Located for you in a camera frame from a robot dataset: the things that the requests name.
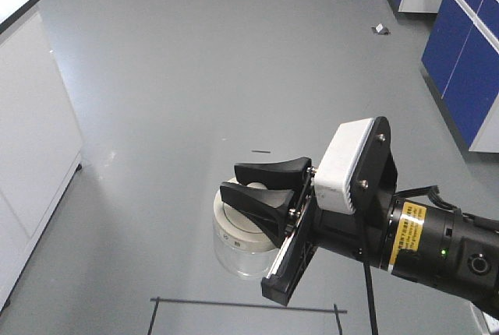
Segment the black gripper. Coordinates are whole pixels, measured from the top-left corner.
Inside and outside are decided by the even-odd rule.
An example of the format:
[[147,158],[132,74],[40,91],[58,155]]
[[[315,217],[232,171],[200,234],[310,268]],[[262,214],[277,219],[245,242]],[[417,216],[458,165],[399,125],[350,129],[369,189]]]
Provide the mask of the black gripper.
[[[275,247],[281,247],[276,263],[261,281],[262,295],[287,305],[315,251],[323,248],[363,264],[368,301],[373,302],[370,268],[388,266],[391,247],[387,237],[397,170],[385,167],[368,207],[345,215],[322,210],[317,205],[311,166],[312,160],[308,157],[266,164],[237,163],[235,177],[241,185],[232,182],[220,185],[222,201],[249,218]],[[295,193],[290,189],[245,186],[257,182],[266,187],[301,186],[298,200],[302,207],[301,220],[287,238],[288,211],[293,206]]]

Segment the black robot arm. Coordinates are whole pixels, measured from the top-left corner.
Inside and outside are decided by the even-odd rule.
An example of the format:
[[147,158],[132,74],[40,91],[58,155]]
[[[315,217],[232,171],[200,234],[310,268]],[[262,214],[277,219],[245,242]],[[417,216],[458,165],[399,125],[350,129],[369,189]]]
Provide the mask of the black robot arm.
[[437,187],[396,192],[396,172],[378,180],[358,178],[352,187],[356,211],[326,210],[319,203],[318,175],[311,168],[278,172],[262,188],[248,177],[255,165],[236,167],[235,182],[223,182],[221,199],[248,217],[278,248],[261,281],[265,298],[287,305],[317,249],[363,265],[366,288],[371,269],[431,287],[498,315],[498,223],[446,203]]

